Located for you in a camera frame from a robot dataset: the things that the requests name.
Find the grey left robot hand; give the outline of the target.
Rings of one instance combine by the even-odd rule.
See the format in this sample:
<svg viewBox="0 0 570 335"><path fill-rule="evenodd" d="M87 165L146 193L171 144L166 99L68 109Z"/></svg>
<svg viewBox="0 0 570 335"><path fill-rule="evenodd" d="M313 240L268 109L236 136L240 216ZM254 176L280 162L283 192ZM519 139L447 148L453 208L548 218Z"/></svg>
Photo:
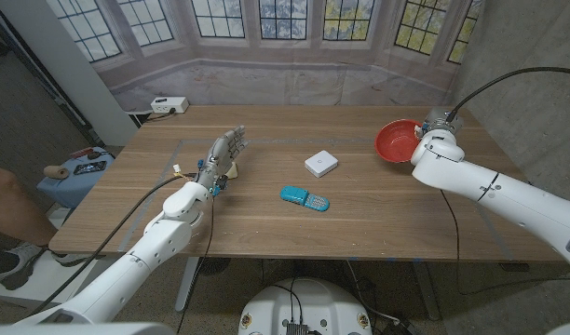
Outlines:
<svg viewBox="0 0 570 335"><path fill-rule="evenodd" d="M196 182L209 190L231 168L233 161L247 145L244 126L225 132L209 149Z"/></svg>

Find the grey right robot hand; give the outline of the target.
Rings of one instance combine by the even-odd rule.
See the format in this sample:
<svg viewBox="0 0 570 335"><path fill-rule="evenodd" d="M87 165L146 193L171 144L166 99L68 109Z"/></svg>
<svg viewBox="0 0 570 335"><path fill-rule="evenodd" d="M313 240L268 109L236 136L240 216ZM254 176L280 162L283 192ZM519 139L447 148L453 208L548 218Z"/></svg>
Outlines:
<svg viewBox="0 0 570 335"><path fill-rule="evenodd" d="M455 135L464 125L464 120L456 114L451 121L447 118L451 111L443 107L433 107L426 116L421 126L414 127L414 135L421 140L429 131L448 130Z"/></svg>

